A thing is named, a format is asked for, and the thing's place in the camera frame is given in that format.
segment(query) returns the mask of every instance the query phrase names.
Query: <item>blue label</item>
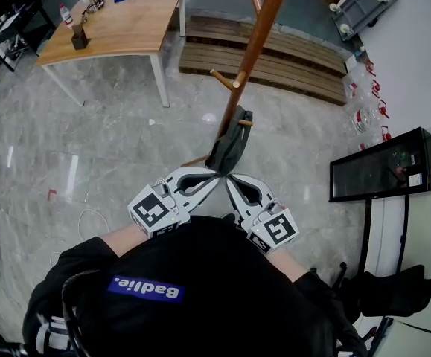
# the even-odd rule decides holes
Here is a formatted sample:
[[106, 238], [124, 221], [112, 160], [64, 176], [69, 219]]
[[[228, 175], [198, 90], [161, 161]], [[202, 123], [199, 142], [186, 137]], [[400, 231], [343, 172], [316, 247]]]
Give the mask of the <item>blue label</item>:
[[137, 296], [141, 299], [181, 304], [185, 288], [155, 280], [115, 275], [109, 284], [108, 291]]

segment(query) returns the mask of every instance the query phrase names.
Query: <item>white table leg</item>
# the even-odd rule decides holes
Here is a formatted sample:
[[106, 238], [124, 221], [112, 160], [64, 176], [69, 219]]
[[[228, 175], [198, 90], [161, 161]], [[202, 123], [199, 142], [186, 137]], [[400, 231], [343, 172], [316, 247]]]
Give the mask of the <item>white table leg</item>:
[[51, 78], [61, 87], [69, 97], [76, 102], [78, 106], [84, 106], [84, 100], [82, 100], [78, 94], [68, 85], [66, 85], [61, 78], [58, 76], [52, 65], [44, 65], [43, 68], [49, 74]]
[[165, 88], [164, 69], [162, 67], [161, 58], [158, 53], [150, 54], [150, 63], [153, 66], [154, 76], [156, 77], [157, 88], [161, 96], [163, 107], [169, 107], [169, 98], [167, 97], [167, 89]]
[[185, 0], [179, 0], [180, 36], [185, 37]]

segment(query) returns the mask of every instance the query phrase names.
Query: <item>wooden pallet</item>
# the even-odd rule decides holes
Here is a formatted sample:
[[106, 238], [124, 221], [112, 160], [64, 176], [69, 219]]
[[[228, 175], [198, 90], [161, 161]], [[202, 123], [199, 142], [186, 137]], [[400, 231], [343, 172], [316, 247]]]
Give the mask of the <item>wooden pallet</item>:
[[[253, 25], [211, 17], [192, 16], [186, 30], [186, 41], [230, 48], [246, 48]], [[338, 53], [322, 45], [285, 33], [271, 32], [263, 54], [305, 65], [344, 77], [344, 61]]]
[[[209, 74], [211, 69], [215, 69], [224, 77], [233, 78], [238, 73], [243, 53], [244, 50], [238, 48], [186, 42], [179, 70]], [[346, 104], [339, 77], [266, 54], [258, 57], [249, 81], [316, 97], [338, 106]]]

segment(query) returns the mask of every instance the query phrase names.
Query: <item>black cabinet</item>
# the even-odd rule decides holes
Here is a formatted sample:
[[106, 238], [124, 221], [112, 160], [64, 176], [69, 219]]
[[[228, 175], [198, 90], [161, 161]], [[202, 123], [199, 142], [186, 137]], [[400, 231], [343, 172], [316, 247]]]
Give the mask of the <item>black cabinet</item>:
[[421, 127], [331, 162], [330, 202], [431, 190], [431, 134]]

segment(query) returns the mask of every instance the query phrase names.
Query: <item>wooden table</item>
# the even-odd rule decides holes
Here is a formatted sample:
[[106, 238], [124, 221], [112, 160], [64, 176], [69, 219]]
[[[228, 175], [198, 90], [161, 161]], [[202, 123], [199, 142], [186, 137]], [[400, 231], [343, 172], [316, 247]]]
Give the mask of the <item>wooden table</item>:
[[[79, 105], [84, 100], [63, 82], [53, 65], [61, 62], [110, 56], [149, 56], [162, 105], [169, 107], [160, 50], [170, 18], [179, 6], [180, 36], [185, 36], [185, 0], [106, 0], [104, 7], [88, 15], [83, 24], [88, 46], [76, 51], [71, 43], [73, 31], [62, 22], [48, 40], [37, 65], [42, 66], [55, 82]], [[73, 19], [80, 21], [86, 7], [80, 1], [71, 10]]]

